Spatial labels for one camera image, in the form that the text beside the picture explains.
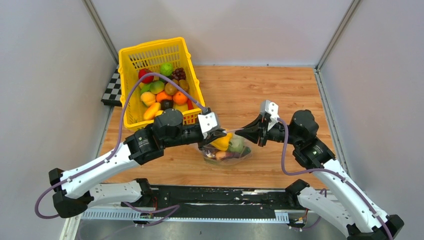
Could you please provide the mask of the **yellow bell pepper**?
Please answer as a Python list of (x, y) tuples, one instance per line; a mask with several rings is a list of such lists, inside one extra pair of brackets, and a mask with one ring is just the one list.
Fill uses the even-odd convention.
[(233, 138), (233, 133), (227, 133), (226, 136), (220, 137), (214, 141), (212, 141), (210, 144), (218, 149), (219, 151), (226, 152), (230, 146), (230, 141)]

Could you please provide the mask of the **clear zip top bag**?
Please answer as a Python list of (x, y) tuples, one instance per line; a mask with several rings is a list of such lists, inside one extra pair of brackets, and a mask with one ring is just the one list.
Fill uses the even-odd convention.
[(241, 128), (226, 130), (227, 135), (205, 145), (200, 153), (205, 162), (217, 166), (232, 166), (252, 156), (248, 141), (236, 131)]

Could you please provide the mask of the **green white cabbage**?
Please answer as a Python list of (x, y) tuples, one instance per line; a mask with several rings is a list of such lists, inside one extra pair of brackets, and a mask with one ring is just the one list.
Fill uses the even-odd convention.
[(231, 141), (229, 142), (228, 152), (239, 153), (241, 154), (245, 148), (245, 139), (238, 135), (233, 135)]

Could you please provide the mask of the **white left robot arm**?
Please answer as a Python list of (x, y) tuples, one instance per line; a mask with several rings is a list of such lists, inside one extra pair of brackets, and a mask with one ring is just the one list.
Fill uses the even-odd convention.
[(167, 109), (108, 154), (72, 170), (50, 170), (48, 178), (54, 190), (54, 208), (58, 216), (65, 219), (105, 203), (137, 202), (142, 207), (149, 206), (153, 193), (139, 181), (119, 184), (103, 184), (103, 181), (162, 157), (166, 148), (197, 144), (202, 149), (226, 135), (214, 112), (198, 115), (196, 123), (184, 124), (179, 110)]

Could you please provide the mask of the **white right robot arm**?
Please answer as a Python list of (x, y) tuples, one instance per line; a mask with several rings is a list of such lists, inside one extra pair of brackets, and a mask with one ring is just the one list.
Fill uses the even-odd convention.
[(268, 112), (235, 134), (264, 147), (267, 141), (282, 143), (281, 169), (287, 176), (314, 174), (342, 204), (340, 209), (320, 200), (305, 181), (286, 188), (286, 204), (308, 208), (337, 227), (348, 240), (393, 240), (404, 226), (397, 215), (378, 207), (352, 180), (329, 147), (317, 136), (315, 117), (308, 109), (296, 111), (290, 123)]

